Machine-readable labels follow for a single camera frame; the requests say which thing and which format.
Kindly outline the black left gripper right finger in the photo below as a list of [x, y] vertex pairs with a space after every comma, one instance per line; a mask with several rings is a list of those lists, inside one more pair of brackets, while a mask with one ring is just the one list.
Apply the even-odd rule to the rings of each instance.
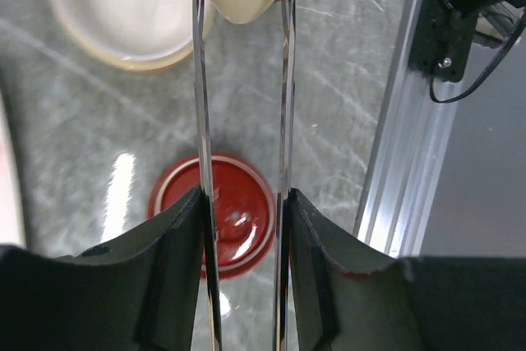
[[524, 349], [524, 259], [394, 259], [296, 189], [288, 219], [300, 349]]

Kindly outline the metal food tongs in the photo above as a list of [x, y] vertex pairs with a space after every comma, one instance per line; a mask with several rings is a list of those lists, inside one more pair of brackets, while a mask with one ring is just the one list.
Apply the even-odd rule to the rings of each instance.
[[[288, 348], [288, 260], [289, 220], [286, 201], [291, 192], [293, 113], [295, 99], [296, 0], [281, 0], [284, 29], [283, 82], [279, 143], [279, 186], [275, 218], [275, 274], [273, 297], [272, 349]], [[192, 0], [193, 58], [195, 63], [195, 103], [198, 130], [200, 185], [209, 204], [205, 223], [205, 278], [209, 303], [210, 347], [223, 348], [220, 302], [219, 264], [215, 218], [213, 171], [210, 151], [210, 120], [205, 73], [203, 31], [205, 0]]]

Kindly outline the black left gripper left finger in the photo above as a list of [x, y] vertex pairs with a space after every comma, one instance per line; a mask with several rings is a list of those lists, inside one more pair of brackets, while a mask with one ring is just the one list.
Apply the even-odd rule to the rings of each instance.
[[1, 247], [4, 350], [188, 350], [204, 204], [198, 187], [79, 256]]

